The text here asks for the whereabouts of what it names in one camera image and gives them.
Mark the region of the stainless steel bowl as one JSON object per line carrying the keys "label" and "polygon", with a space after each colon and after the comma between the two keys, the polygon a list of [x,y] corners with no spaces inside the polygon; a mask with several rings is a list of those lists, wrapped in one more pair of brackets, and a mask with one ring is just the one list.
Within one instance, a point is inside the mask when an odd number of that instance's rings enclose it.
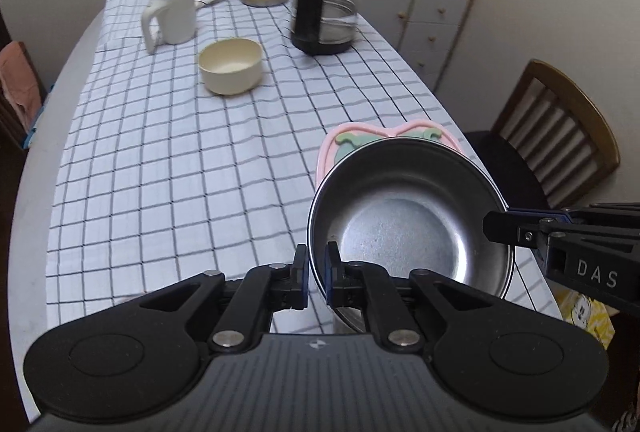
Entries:
{"label": "stainless steel bowl", "polygon": [[490,242],[483,218],[505,211],[489,175],[443,144],[385,138],[338,162],[318,184],[307,223],[314,279],[324,287],[324,248],[337,243],[345,262],[369,262],[390,276],[425,268],[503,297],[515,251]]}

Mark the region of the cream ceramic bowl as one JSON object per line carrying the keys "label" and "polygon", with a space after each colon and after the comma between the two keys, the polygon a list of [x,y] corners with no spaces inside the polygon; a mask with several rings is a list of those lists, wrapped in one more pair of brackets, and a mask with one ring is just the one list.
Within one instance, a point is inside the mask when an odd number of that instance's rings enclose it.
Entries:
{"label": "cream ceramic bowl", "polygon": [[236,96],[262,81],[262,45],[248,38],[228,38],[198,55],[204,87],[214,95]]}

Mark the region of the yellow patterned bag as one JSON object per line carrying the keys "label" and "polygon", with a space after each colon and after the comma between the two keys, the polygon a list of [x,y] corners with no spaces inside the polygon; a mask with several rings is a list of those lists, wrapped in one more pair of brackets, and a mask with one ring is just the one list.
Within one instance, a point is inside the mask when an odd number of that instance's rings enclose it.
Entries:
{"label": "yellow patterned bag", "polygon": [[615,329],[608,314],[608,308],[604,304],[565,288],[555,290],[554,298],[566,322],[587,331],[606,350],[608,349],[608,345],[614,338]]}

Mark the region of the wooden chair right side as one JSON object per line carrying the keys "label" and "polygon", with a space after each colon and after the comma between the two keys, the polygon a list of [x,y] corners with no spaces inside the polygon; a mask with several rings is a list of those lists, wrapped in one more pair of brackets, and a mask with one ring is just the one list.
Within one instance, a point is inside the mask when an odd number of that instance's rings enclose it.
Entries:
{"label": "wooden chair right side", "polygon": [[613,131],[594,102],[536,59],[494,125],[465,137],[509,207],[572,207],[620,166]]}

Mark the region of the white checkered tablecloth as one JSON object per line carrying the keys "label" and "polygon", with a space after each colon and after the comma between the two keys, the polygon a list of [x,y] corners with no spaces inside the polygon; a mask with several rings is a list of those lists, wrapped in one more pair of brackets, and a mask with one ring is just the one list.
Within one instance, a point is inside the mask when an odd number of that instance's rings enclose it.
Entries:
{"label": "white checkered tablecloth", "polygon": [[[288,8],[222,0],[178,46],[144,48],[149,0],[106,0],[93,65],[70,122],[50,219],[47,321],[58,326],[206,269],[242,277],[306,239],[322,140],[344,122],[417,119],[453,131],[435,95],[370,24],[343,56],[288,39]],[[218,96],[209,44],[262,45],[262,81]]]}

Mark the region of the white drawer cabinet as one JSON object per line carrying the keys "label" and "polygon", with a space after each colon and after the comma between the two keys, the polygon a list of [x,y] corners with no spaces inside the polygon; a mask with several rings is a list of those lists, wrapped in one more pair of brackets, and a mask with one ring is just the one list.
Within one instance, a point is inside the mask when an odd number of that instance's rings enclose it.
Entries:
{"label": "white drawer cabinet", "polygon": [[359,11],[435,92],[472,3],[473,0],[359,0]]}

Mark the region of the white mug with steel rim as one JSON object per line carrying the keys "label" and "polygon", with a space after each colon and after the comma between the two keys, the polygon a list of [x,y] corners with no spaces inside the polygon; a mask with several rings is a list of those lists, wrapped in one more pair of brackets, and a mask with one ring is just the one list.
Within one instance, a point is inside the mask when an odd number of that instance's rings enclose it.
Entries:
{"label": "white mug with steel rim", "polygon": [[179,45],[196,33],[195,0],[150,0],[141,17],[145,49],[154,54],[158,40]]}

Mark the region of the wooden chair with pink towel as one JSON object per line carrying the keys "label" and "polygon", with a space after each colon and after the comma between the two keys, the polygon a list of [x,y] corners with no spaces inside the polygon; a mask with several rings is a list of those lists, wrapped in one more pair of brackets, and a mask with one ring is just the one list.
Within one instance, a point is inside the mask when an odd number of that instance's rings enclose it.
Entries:
{"label": "wooden chair with pink towel", "polygon": [[46,88],[23,42],[1,49],[1,129],[20,149],[29,137],[47,98]]}

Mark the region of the pink towel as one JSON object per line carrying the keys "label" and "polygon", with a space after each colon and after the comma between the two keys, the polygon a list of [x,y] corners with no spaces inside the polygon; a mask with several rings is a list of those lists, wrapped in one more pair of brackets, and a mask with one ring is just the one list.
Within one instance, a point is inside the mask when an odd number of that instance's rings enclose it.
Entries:
{"label": "pink towel", "polygon": [[42,106],[38,78],[23,46],[11,42],[0,54],[2,94],[12,106],[18,121],[29,129]]}

